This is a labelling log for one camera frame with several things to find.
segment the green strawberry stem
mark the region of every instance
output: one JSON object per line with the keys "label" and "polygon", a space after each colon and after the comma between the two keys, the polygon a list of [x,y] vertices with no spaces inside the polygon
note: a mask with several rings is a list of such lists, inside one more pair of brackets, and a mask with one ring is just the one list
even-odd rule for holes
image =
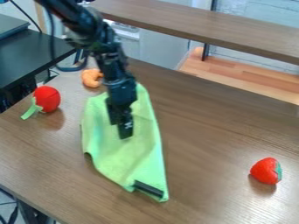
{"label": "green strawberry stem", "polygon": [[282,168],[281,164],[276,162],[275,172],[277,173],[278,181],[282,180]]}
{"label": "green strawberry stem", "polygon": [[29,117],[31,117],[33,114],[35,114],[35,113],[37,113],[37,112],[39,112],[39,111],[42,111],[43,110],[43,108],[42,107],[40,107],[40,106],[38,106],[37,104],[36,104],[36,99],[35,99],[35,97],[32,97],[31,98],[31,106],[30,106],[30,108],[21,116],[21,118],[23,119],[23,120],[26,120],[26,119],[28,119]]}

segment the green towel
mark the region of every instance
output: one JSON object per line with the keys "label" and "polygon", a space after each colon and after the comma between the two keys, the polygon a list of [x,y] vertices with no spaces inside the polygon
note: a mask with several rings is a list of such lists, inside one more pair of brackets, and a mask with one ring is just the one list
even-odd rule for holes
{"label": "green towel", "polygon": [[121,140],[117,126],[110,125],[105,100],[107,93],[91,97],[87,101],[82,119],[83,151],[89,153],[94,167],[129,192],[135,181],[163,191],[158,201],[169,198],[162,143],[147,90],[137,85],[138,101],[132,104],[134,135]]}

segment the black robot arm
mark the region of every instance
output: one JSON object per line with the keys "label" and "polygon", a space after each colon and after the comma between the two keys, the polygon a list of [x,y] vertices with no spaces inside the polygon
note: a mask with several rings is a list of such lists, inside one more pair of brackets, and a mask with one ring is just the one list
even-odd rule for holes
{"label": "black robot arm", "polygon": [[67,42],[86,49],[95,58],[108,89],[106,104],[110,122],[118,126],[120,139],[131,137],[134,123],[130,105],[137,100],[136,80],[127,69],[127,57],[115,31],[103,21],[100,12],[78,5],[75,0],[35,1],[71,30]]}

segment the shelf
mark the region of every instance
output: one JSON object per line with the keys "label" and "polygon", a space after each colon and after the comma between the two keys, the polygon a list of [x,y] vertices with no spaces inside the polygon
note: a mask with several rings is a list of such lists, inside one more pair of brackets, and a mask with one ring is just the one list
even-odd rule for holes
{"label": "shelf", "polygon": [[97,0],[104,18],[299,65],[299,29],[156,0]]}
{"label": "shelf", "polygon": [[201,61],[202,51],[191,52],[178,71],[299,105],[298,76],[213,56]]}

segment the toy strawberry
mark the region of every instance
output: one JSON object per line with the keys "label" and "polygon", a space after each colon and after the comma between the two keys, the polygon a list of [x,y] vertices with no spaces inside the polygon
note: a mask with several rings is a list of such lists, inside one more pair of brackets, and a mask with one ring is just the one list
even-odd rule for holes
{"label": "toy strawberry", "polygon": [[282,168],[273,157],[258,161],[250,170],[250,174],[262,183],[275,185],[282,180]]}

